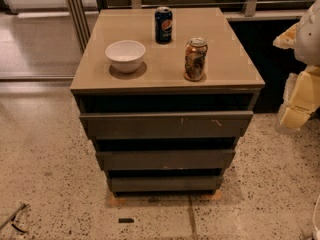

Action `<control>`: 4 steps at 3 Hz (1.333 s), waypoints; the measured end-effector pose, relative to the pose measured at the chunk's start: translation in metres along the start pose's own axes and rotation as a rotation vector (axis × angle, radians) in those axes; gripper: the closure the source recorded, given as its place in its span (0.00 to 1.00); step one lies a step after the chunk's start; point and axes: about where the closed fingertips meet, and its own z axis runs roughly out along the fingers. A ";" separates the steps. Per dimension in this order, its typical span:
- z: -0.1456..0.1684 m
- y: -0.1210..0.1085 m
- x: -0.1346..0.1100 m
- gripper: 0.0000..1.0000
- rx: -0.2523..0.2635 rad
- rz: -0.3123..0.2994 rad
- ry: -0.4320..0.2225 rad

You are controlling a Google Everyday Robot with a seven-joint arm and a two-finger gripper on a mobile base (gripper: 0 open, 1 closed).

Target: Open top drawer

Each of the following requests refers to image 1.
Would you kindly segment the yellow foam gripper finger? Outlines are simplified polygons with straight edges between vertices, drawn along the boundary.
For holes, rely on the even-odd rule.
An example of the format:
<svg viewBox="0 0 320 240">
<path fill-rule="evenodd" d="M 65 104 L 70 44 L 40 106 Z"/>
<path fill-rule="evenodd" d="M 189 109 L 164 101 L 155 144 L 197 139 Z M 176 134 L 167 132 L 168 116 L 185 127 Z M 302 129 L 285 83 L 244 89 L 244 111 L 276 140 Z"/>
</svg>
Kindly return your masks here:
<svg viewBox="0 0 320 240">
<path fill-rule="evenodd" d="M 298 24 L 295 23 L 273 41 L 273 45 L 280 49 L 293 49 L 295 46 L 296 31 Z"/>
<path fill-rule="evenodd" d="M 289 129 L 301 128 L 320 107 L 320 67 L 307 66 L 290 73 L 285 84 L 279 123 Z"/>
</svg>

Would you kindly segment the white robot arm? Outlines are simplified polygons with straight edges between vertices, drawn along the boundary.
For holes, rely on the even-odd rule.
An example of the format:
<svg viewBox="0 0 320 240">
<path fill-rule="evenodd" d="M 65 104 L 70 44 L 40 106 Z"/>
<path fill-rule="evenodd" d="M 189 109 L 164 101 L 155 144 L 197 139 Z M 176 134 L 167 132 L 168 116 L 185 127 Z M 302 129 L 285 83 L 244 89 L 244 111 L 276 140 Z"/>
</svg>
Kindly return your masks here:
<svg viewBox="0 0 320 240">
<path fill-rule="evenodd" d="M 293 49 L 295 59 L 306 64 L 299 74 L 286 80 L 276 129 L 297 132 L 320 107 L 320 0 L 316 0 L 300 21 L 273 41 L 281 49 Z"/>
</svg>

